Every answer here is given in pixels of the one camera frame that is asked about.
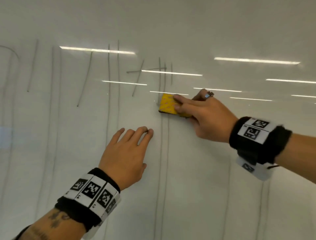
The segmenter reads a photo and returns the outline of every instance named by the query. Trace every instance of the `horizontal line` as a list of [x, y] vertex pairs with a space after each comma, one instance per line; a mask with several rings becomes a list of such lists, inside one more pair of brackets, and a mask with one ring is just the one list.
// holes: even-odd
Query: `horizontal line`
[[266, 100], [266, 99], [254, 99], [254, 98], [237, 98], [237, 99], [259, 100], [259, 101], [273, 101], [273, 100]]
[[262, 59], [247, 59], [247, 58], [220, 58], [216, 57], [215, 60], [223, 61], [237, 61], [237, 62], [261, 62], [261, 63], [275, 63], [275, 64], [292, 64], [297, 65], [300, 62], [290, 62], [290, 61], [276, 61], [276, 60], [262, 60]]
[[142, 70], [142, 72], [148, 72], [148, 73], [166, 73], [166, 74], [178, 74], [178, 75], [190, 75], [190, 76], [203, 76], [202, 74], [193, 74], [193, 73], [174, 73], [174, 72], [149, 71], [149, 70]]
[[316, 98], [316, 96], [304, 96], [304, 95], [291, 95], [294, 97], [307, 97], [307, 98]]
[[293, 82], [293, 83], [316, 83], [312, 81], [301, 81], [301, 80], [285, 80], [285, 79], [266, 79], [267, 81], [280, 81], [280, 82]]
[[81, 47], [62, 47], [61, 49], [65, 50], [77, 50], [77, 51], [89, 51], [89, 52], [101, 52], [101, 53], [121, 53], [121, 54], [133, 54], [135, 55], [135, 52], [127, 52], [127, 51], [115, 51], [115, 50], [107, 50], [107, 49], [94, 49], [94, 48], [81, 48]]
[[[108, 83], [124, 83], [124, 82], [113, 82], [113, 81], [104, 81], [104, 80], [102, 80], [102, 82], [108, 82]], [[141, 84], [141, 83], [126, 83], [126, 84], [146, 85], [146, 86], [147, 86], [147, 84]]]
[[157, 93], [168, 93], [168, 94], [188, 95], [188, 94], [183, 94], [183, 93], [172, 93], [172, 92], [157, 92]]
[[236, 90], [224, 90], [224, 89], [214, 89], [214, 88], [199, 88], [199, 87], [194, 87], [194, 89], [206, 89], [206, 90], [216, 90], [216, 91], [226, 91], [226, 92], [242, 92], [242, 91], [236, 91]]

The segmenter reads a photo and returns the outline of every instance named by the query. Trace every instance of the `silver ring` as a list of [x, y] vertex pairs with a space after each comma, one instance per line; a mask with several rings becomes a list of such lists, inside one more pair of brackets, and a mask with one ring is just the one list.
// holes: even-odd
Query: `silver ring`
[[207, 92], [207, 94], [205, 95], [205, 98], [209, 98], [209, 97], [212, 97], [214, 96], [214, 93], [213, 92]]

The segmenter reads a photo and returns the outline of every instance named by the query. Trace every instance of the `yellow sponge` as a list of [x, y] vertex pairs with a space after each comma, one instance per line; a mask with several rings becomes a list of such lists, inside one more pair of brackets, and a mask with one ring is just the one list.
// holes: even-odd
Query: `yellow sponge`
[[181, 117], [191, 117], [192, 116], [192, 115], [185, 114], [185, 113], [178, 114], [174, 109], [175, 104], [179, 104], [179, 103], [177, 103], [174, 100], [173, 95], [168, 94], [168, 93], [164, 93], [161, 97], [159, 112], [174, 114], [174, 115], [178, 115]]

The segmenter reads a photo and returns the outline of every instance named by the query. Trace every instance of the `hand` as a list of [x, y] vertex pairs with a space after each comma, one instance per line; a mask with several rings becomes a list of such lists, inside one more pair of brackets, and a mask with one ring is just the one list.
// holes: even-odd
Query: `hand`
[[193, 117], [193, 124], [198, 137], [216, 142], [229, 142], [230, 133], [238, 118], [214, 97], [205, 99], [207, 90], [202, 89], [192, 100], [181, 95], [174, 95], [180, 102], [174, 109], [178, 113], [187, 113]]
[[[124, 131], [122, 128], [114, 134], [99, 163], [99, 168], [117, 183], [121, 191], [142, 178], [147, 167], [147, 164], [143, 163], [146, 149], [154, 135], [154, 130], [139, 127], [136, 131], [127, 130], [118, 142]], [[146, 135], [138, 145], [144, 133]]]

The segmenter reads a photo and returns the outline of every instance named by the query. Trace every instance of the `tattoo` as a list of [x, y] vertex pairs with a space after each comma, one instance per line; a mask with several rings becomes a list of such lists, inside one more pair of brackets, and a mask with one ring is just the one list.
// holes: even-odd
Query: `tattoo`
[[67, 213], [62, 212], [60, 210], [57, 210], [57, 212], [54, 212], [48, 218], [52, 220], [51, 228], [57, 228], [62, 220], [70, 219], [70, 217], [68, 216]]
[[29, 227], [20, 237], [20, 240], [50, 240], [49, 237], [38, 228]]

